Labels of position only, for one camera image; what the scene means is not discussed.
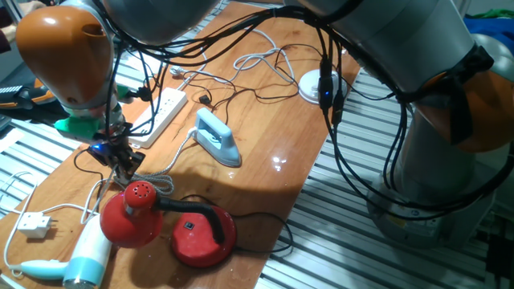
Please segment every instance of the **green part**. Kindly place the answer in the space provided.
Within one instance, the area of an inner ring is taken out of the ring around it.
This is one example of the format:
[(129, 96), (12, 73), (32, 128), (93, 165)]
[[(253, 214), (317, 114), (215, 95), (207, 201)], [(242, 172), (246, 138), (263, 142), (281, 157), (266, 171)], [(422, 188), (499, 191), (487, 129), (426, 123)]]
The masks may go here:
[(129, 92), (129, 88), (124, 85), (117, 84), (118, 88), (118, 99), (124, 99), (127, 97), (127, 93)]
[(81, 120), (75, 117), (68, 117), (66, 120), (58, 120), (54, 127), (64, 135), (77, 136), (80, 139), (92, 140), (100, 129), (100, 120)]
[(473, 15), (471, 18), (514, 18), (514, 11), (507, 9), (491, 9), (486, 13)]

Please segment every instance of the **power outlet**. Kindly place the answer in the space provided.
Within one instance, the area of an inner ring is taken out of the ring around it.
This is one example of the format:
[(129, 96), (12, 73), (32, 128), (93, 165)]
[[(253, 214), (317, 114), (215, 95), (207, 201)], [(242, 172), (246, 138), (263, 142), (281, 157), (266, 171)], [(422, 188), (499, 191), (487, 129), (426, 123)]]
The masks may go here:
[[(149, 148), (153, 142), (161, 135), (168, 124), (175, 118), (180, 110), (186, 105), (187, 97), (185, 92), (172, 88), (166, 88), (161, 93), (161, 105), (155, 115), (153, 131), (147, 136), (131, 136), (128, 141), (136, 148)], [(134, 123), (134, 127), (146, 122), (152, 117), (152, 108), (146, 108)], [(150, 123), (138, 128), (135, 133), (147, 133), (150, 130)]]

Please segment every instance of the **white cable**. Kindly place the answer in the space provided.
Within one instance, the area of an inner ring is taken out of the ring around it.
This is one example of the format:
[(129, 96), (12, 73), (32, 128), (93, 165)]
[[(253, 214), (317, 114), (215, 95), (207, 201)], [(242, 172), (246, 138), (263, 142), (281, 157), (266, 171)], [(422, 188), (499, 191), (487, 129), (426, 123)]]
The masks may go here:
[[(204, 60), (207, 60), (207, 55), (205, 53), (202, 53), (202, 56), (204, 58)], [(200, 66), (200, 68), (198, 70), (196, 70), (196, 72), (198, 71), (203, 71), (203, 68), (205, 68), (207, 65), (207, 63), (204, 63), (202, 66)], [(182, 73), (185, 73), (185, 72), (188, 72), (186, 70), (183, 70), (179, 67), (179, 70), (182, 72)], [(190, 75), (190, 77), (184, 79), (184, 81), (182, 82), (181, 85), (178, 86), (177, 90), (182, 90), (187, 84), (190, 83), (190, 80), (193, 79), (198, 73), (193, 73), (192, 75)]]
[[(73, 208), (73, 209), (78, 209), (78, 210), (85, 210), (84, 207), (82, 206), (79, 206), (79, 205), (75, 205), (75, 204), (69, 204), (69, 203), (66, 203), (66, 204), (59, 204), (57, 206), (53, 206), (51, 208), (48, 208), (48, 209), (45, 209), (45, 210), (42, 210), (42, 211), (39, 211), (39, 212), (34, 212), (34, 213), (43, 213), (43, 214), (46, 214), (46, 213), (50, 213), (52, 211), (55, 211), (55, 210), (59, 210), (59, 209), (62, 209), (62, 208)], [(6, 208), (2, 205), (0, 205), (0, 209), (2, 210), (5, 210), (9, 213), (14, 213), (14, 214), (21, 214), (22, 212), (14, 209), (14, 208)], [(93, 212), (92, 210), (88, 210), (88, 213), (90, 214), (98, 214), (97, 212)]]
[(109, 183), (111, 182), (112, 180), (112, 176), (114, 175), (114, 172), (116, 170), (118, 165), (115, 165), (114, 167), (112, 167), (112, 171), (111, 173), (109, 174), (109, 177), (107, 179), (103, 179), (103, 180), (99, 180), (95, 183), (95, 185), (91, 188), (91, 190), (89, 191), (89, 195), (88, 195), (88, 198), (86, 199), (86, 204), (84, 205), (84, 211), (82, 212), (82, 216), (80, 217), (80, 224), (84, 225), (86, 224), (87, 222), (89, 222), (89, 220), (91, 220), (95, 214), (90, 214), (88, 216), (88, 218), (86, 218), (84, 220), (84, 218), (86, 217), (86, 214), (88, 213), (88, 208), (89, 208), (89, 202), (91, 201), (91, 197), (93, 195), (93, 193), (96, 191), (96, 187), (99, 186), (100, 184), (102, 184), (104, 181), (105, 181), (105, 184), (104, 184), (104, 187), (102, 188), (102, 190), (100, 191), (100, 195), (98, 196), (98, 198), (96, 199), (96, 203), (95, 205), (93, 206), (93, 208), (91, 209), (91, 211), (95, 212), (98, 207), (100, 206), (100, 201), (102, 200), (102, 198), (104, 197), (104, 194), (105, 192), (107, 192), (107, 189), (109, 187)]
[(157, 191), (157, 193), (159, 193), (160, 195), (170, 195), (174, 190), (174, 186), (173, 186), (173, 179), (167, 173), (171, 170), (171, 168), (173, 168), (173, 166), (177, 162), (178, 156), (182, 152), (182, 148), (184, 147), (184, 145), (186, 145), (186, 142), (196, 133), (196, 131), (197, 131), (197, 128), (192, 128), (187, 132), (186, 139), (178, 147), (178, 151), (175, 154), (175, 157), (173, 158), (173, 160), (169, 163), (169, 165), (165, 169), (163, 169), (159, 172), (156, 172), (156, 173), (144, 174), (144, 175), (141, 175), (139, 173), (134, 173), (132, 180), (133, 181), (150, 182), (150, 183), (152, 183), (152, 185), (155, 188), (155, 190)]
[(13, 230), (10, 232), (9, 237), (7, 237), (6, 246), (3, 249), (3, 262), (6, 264), (6, 266), (11, 270), (14, 277), (18, 278), (22, 275), (22, 273), (16, 273), (14, 271), (14, 265), (10, 265), (9, 262), (7, 262), (7, 252), (9, 251), (10, 242), (13, 240), (14, 233), (16, 233), (16, 229), (18, 228), (18, 224), (20, 220), (22, 219), (23, 214), (27, 211), (27, 207), (29, 206), (29, 202), (31, 202), (32, 196), (34, 195), (35, 188), (38, 187), (39, 183), (38, 180), (35, 178), (35, 176), (31, 172), (18, 172), (13, 175), (11, 175), (7, 181), (4, 181), (3, 184), (0, 186), (0, 189), (10, 180), (12, 180), (15, 177), (22, 176), (24, 174), (30, 174), (34, 178), (34, 186), (32, 187), (31, 192), (28, 194), (27, 199), (25, 200), (25, 205), (23, 205), (22, 211), (20, 212), (20, 215), (18, 216), (18, 219), (16, 219), (16, 223), (13, 226)]
[[(234, 81), (239, 73), (241, 71), (246, 71), (246, 70), (249, 70), (249, 69), (252, 69), (253, 67), (255, 67), (257, 64), (259, 64), (261, 61), (264, 61), (265, 64), (267, 64), (278, 76), (280, 76), (283, 80), (285, 80), (286, 82), (288, 83), (294, 83), (294, 79), (295, 79), (295, 72), (292, 70), (292, 67), (291, 67), (291, 63), (289, 62), (289, 58), (288, 58), (288, 55), (286, 54), (286, 52), (284, 50), (280, 50), (280, 48), (278, 48), (275, 44), (275, 42), (273, 41), (273, 39), (271, 39), (271, 37), (269, 37), (266, 33), (260, 31), (260, 30), (257, 30), (257, 29), (254, 29), (252, 30), (252, 32), (255, 32), (255, 33), (258, 33), (260, 35), (262, 35), (265, 39), (267, 39), (267, 41), (269, 41), (271, 43), (271, 45), (273, 46), (272, 49), (270, 49), (269, 51), (266, 51), (264, 53), (253, 53), (253, 54), (248, 54), (248, 55), (243, 55), (239, 58), (237, 58), (235, 61), (234, 61), (234, 64), (232, 65), (232, 67), (236, 70), (234, 76), (232, 76), (232, 78), (228, 79), (228, 81), (226, 80), (223, 80), (223, 79), (219, 79), (217, 77), (215, 77), (215, 75), (207, 72), (207, 71), (203, 71), (203, 68), (205, 68), (205, 64), (200, 67), (199, 70), (197, 71), (201, 71), (203, 72), (204, 74), (207, 74), (207, 75), (210, 75), (210, 76), (213, 76), (214, 80), (218, 81), (219, 83), (229, 83), (229, 82), (232, 82)], [(284, 56), (284, 60), (286, 62), (286, 64), (288, 65), (288, 69), (289, 69), (289, 72), (290, 72), (290, 76), (289, 77), (288, 75), (284, 75), (282, 74), (280, 71), (278, 71), (273, 65), (271, 65), (271, 63), (269, 63), (267, 60), (266, 60), (266, 57), (270, 56), (270, 55), (274, 55), (276, 52), (280, 51), (280, 53)], [(203, 54), (203, 58), (205, 60), (207, 60), (207, 57), (205, 56), (205, 54)], [(245, 66), (250, 60), (253, 60), (253, 59), (257, 59), (254, 63), (248, 65), (248, 66)], [(174, 68), (175, 70), (179, 70), (181, 71), (182, 73), (186, 73), (186, 72), (196, 72), (196, 71), (187, 71), (187, 70), (184, 70), (182, 68)], [(197, 75), (197, 73), (193, 73), (190, 77), (188, 77), (187, 79), (184, 79), (184, 82), (177, 88), (178, 90), (181, 90), (184, 88), (185, 85), (189, 84), (189, 81), (195, 76)]]

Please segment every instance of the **wooden table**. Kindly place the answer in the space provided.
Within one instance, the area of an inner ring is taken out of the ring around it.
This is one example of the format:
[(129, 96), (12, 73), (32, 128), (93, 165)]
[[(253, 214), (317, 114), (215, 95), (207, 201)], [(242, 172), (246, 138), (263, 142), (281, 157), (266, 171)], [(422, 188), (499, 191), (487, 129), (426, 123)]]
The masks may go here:
[[(259, 8), (231, 3), (198, 37), (257, 10)], [(316, 32), (301, 21), (276, 18), (266, 21), (258, 29), (267, 33), (278, 47), (289, 43), (319, 46)], [(232, 39), (216, 43), (207, 56), (221, 50)], [(231, 51), (209, 63), (205, 70), (230, 78), (235, 73), (232, 63), (240, 55), (264, 52), (270, 48), (270, 43), (261, 35), (251, 33)], [(319, 66), (319, 55), (311, 48), (290, 47), (287, 53), (298, 80), (305, 72)], [(349, 57), (345, 57), (343, 64), (345, 77), (353, 81), (358, 72), (357, 64)], [(200, 75), (197, 79), (205, 79), (194, 81), (194, 84), (209, 88), (213, 92), (214, 101), (227, 98), (232, 93), (229, 86), (216, 83), (212, 79)], [(165, 80), (165, 87), (175, 88), (180, 82), (181, 80), (169, 76)], [(261, 96), (283, 96), (296, 90), (264, 63), (242, 72), (235, 83), (239, 87), (258, 88), (257, 92)], [(146, 153), (146, 159), (139, 169), (140, 173), (152, 173), (165, 168), (185, 139), (187, 131), (194, 126), (196, 111), (204, 107), (197, 99), (205, 92), (201, 88), (193, 87), (187, 87), (185, 92), (189, 100), (187, 105), (152, 148), (141, 150)], [(128, 120), (134, 121), (146, 106), (147, 104), (136, 102), (125, 106), (124, 113)], [(221, 107), (215, 114), (224, 120), (226, 110)], [(198, 193), (215, 201), (231, 214), (271, 212), (286, 218), (327, 136), (320, 109), (299, 96), (282, 101), (258, 101), (251, 92), (245, 92), (230, 103), (228, 125), (234, 133), (243, 165), (238, 169), (220, 165), (200, 145), (190, 140), (169, 173), (175, 183), (173, 197)], [(75, 169), (73, 157), (76, 153), (66, 159), (37, 188), (29, 211), (43, 210), (64, 202), (83, 205), (98, 177)], [(85, 169), (99, 170), (104, 174), (109, 172), (89, 156), (80, 157), (79, 164)], [(116, 192), (113, 188), (109, 194)], [(44, 240), (27, 240), (23, 234), (17, 233), (10, 246), (10, 263), (18, 264), (32, 259), (67, 261), (82, 231), (80, 214), (80, 211), (74, 209), (51, 213), (58, 222)], [(178, 214), (165, 216), (160, 237), (148, 246), (139, 250), (118, 250), (108, 264), (103, 288), (254, 287), (267, 260), (267, 254), (235, 252), (223, 264), (206, 270), (192, 269), (180, 264), (169, 248), (169, 235), (177, 216)], [(1, 248), (4, 247), (16, 218), (17, 215), (9, 214), (0, 221)], [(254, 250), (270, 250), (281, 230), (281, 224), (268, 217), (257, 216), (235, 221), (238, 227), (237, 245)], [(2, 270), (11, 277), (4, 264)], [(60, 285), (59, 282), (44, 282), (27, 277), (19, 282), (27, 288)]]

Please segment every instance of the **light blue hair dryer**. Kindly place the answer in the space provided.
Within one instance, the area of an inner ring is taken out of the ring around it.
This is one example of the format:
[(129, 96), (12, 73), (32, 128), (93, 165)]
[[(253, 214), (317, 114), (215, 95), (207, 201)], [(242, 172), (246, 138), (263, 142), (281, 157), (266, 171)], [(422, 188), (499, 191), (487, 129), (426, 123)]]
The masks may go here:
[(100, 215), (84, 227), (69, 262), (32, 260), (11, 269), (44, 280), (63, 280), (67, 289), (98, 288), (104, 277), (111, 243), (100, 228)]

